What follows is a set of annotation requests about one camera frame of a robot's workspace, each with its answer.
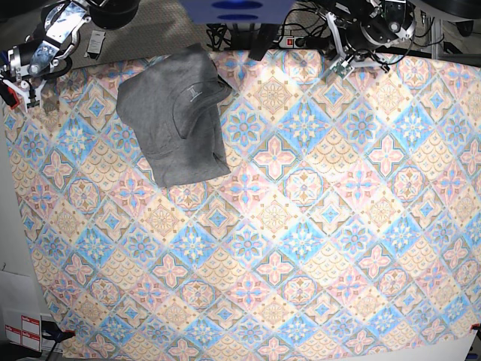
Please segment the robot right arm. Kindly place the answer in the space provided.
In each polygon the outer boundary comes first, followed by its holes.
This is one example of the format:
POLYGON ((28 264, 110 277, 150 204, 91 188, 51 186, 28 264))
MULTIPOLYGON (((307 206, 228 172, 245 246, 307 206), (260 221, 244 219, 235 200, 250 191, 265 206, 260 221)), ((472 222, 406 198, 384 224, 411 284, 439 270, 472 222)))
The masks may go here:
POLYGON ((119 29, 135 17, 139 1, 57 1, 44 7, 41 22, 24 43, 1 52, 1 77, 21 81, 43 77, 66 61, 80 42, 80 27, 94 23, 119 29))

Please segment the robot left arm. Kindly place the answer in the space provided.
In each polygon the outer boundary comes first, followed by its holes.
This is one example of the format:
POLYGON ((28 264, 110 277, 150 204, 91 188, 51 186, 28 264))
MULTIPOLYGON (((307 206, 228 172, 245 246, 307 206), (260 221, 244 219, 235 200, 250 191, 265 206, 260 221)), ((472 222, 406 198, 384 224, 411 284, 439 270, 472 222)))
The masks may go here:
POLYGON ((348 64, 372 59, 391 66, 376 54, 380 47, 405 41, 414 44, 415 11, 433 21, 463 22, 480 18, 479 1, 319 1, 334 39, 337 58, 348 64))

